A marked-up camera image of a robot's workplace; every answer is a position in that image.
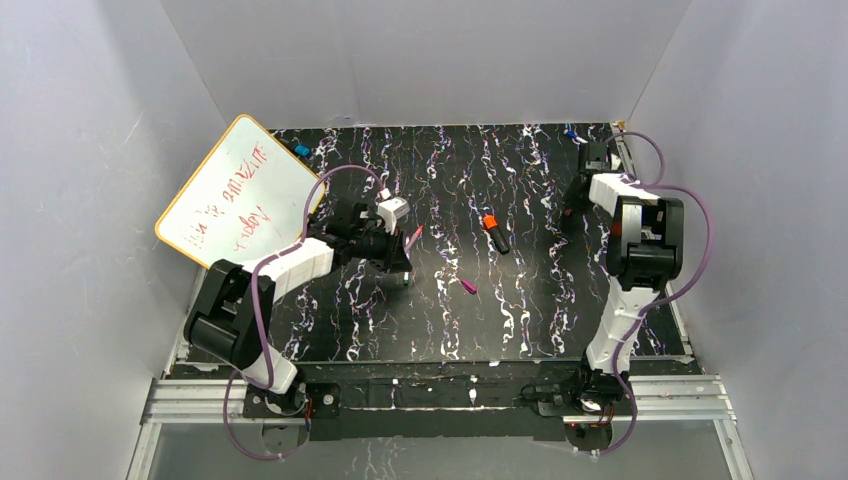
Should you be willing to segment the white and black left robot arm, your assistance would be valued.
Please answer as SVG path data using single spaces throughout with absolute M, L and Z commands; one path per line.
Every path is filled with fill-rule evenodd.
M 408 239 L 398 226 L 408 211 L 401 198 L 376 205 L 341 201 L 325 218 L 308 215 L 303 237 L 278 253 L 247 263 L 215 261 L 189 310 L 184 340 L 230 366 L 271 412 L 328 414 L 337 406 L 333 385 L 307 383 L 271 345 L 274 304 L 353 260 L 365 260 L 380 273 L 411 272 Z

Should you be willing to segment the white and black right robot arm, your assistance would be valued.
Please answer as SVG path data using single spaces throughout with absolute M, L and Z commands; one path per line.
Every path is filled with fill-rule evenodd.
M 612 167 L 602 142 L 578 148 L 578 175 L 566 192 L 565 212 L 573 218 L 597 206 L 609 213 L 605 270 L 609 292 L 595 336 L 568 390 L 571 405 L 604 413 L 625 395 L 630 358 L 645 316 L 683 264 L 684 204 L 641 188 Z

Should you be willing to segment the black orange highlighter marker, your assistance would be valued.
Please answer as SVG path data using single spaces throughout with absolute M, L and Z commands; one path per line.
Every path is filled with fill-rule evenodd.
M 507 255 L 511 249 L 506 237 L 504 236 L 497 219 L 492 214 L 486 214 L 482 217 L 483 228 L 493 242 L 495 249 L 500 255 Z

